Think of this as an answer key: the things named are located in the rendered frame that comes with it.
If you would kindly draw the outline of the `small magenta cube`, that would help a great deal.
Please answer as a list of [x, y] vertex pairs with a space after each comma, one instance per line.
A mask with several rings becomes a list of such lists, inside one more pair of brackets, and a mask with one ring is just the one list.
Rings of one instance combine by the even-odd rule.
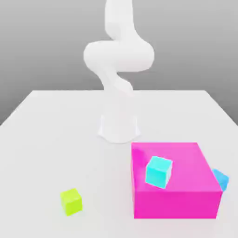
[[138, 164], [139, 166], [143, 166], [145, 162], [145, 153], [143, 150], [139, 148], [132, 149], [132, 159], [134, 164]]

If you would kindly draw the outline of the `small cyan cube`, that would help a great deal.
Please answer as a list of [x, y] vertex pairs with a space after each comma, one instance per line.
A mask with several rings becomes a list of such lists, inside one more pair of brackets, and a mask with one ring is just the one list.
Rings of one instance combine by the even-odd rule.
[[146, 165], [145, 182], [165, 189], [172, 174], [173, 161], [158, 156], [152, 156]]

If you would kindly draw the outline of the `small yellow-green cube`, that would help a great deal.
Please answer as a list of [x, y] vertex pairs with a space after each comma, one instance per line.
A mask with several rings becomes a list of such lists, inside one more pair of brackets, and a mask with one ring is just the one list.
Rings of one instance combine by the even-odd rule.
[[82, 210], [82, 197], [76, 188], [60, 193], [61, 204], [67, 216]]

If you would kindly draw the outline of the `small blue cube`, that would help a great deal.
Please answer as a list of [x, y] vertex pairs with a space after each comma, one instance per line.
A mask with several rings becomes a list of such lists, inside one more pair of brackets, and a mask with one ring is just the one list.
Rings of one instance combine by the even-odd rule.
[[212, 172], [216, 180], [218, 181], [220, 187], [222, 188], [222, 190], [225, 191], [227, 189], [229, 177], [217, 169], [212, 169]]

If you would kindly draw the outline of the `large magenta box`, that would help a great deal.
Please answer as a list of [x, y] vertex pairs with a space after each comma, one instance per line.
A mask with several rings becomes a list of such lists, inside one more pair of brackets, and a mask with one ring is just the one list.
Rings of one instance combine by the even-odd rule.
[[[223, 190], [196, 142], [133, 142], [133, 148], [145, 153], [143, 166], [131, 157], [134, 218], [216, 218]], [[165, 189], [145, 182], [152, 156], [173, 161]]]

